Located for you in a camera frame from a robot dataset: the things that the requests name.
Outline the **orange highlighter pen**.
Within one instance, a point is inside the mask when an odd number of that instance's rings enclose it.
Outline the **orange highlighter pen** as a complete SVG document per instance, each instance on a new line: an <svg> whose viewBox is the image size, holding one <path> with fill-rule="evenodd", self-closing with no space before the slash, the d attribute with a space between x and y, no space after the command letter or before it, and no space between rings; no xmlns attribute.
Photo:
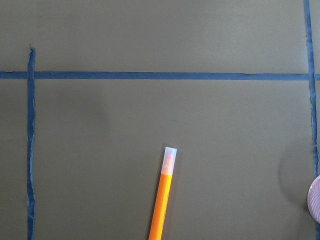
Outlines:
<svg viewBox="0 0 320 240"><path fill-rule="evenodd" d="M151 226L148 235L149 240L162 239L176 155L176 148L165 147Z"/></svg>

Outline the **pink plastic pen holder cup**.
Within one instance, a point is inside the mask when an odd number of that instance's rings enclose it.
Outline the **pink plastic pen holder cup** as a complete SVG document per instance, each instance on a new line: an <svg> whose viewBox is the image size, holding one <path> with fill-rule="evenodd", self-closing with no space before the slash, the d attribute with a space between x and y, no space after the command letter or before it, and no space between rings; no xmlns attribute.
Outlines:
<svg viewBox="0 0 320 240"><path fill-rule="evenodd" d="M320 176L317 176L307 193L307 206L312 218L320 223Z"/></svg>

